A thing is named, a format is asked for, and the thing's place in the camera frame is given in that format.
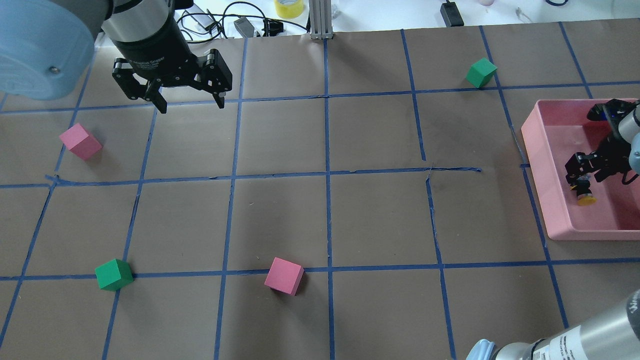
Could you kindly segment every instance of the pink plastic box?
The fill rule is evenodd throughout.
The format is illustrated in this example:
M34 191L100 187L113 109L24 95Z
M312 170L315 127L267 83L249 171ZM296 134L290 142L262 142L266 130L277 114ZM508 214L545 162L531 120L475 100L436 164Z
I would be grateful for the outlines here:
M305 269L300 265L274 258L264 284L274 290L295 296L304 271Z
M80 124L73 125L62 133L60 140L82 160L88 160L102 148L98 140Z
M579 206L564 176L576 152L589 154L610 131L586 115L611 99L539 100L522 126L542 216L553 240L640 240L640 183L622 185L622 175L591 181L597 199Z

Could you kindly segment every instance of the roll of yellow tape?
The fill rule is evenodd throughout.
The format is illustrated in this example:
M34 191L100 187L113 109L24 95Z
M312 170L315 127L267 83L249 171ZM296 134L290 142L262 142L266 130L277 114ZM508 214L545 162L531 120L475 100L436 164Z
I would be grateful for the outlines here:
M273 0L276 6L276 13L283 19L299 17L305 8L302 0Z

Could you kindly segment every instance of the pink bin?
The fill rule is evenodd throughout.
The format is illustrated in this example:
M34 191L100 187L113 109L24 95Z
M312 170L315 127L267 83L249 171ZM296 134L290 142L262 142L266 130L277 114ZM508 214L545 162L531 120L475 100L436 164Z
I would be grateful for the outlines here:
M592 180L597 202L579 206L564 179L569 158L594 151L611 131L606 121L586 117L594 104L608 100L539 100L522 126L542 216L553 240L640 240L640 183L622 185L621 174L602 183Z

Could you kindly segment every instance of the yellow object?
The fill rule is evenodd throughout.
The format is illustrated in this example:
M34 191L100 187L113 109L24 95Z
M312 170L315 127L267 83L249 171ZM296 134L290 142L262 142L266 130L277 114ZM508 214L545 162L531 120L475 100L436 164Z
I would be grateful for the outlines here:
M594 198L593 196L583 196L581 198L578 199L578 205L580 206L587 206L587 205L592 205L595 204L596 202L596 198Z
M283 19L293 19L299 17L305 4L302 0L273 0L276 6L276 13Z

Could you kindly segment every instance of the black power adapter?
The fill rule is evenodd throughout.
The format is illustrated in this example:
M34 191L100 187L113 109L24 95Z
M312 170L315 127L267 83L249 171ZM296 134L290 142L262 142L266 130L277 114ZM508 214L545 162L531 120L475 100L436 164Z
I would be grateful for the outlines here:
M451 26L464 26L465 24L465 22L462 21L462 16L458 11L456 3L452 3L447 0L447 2L442 4L440 7L440 13L442 14L444 23L448 28Z

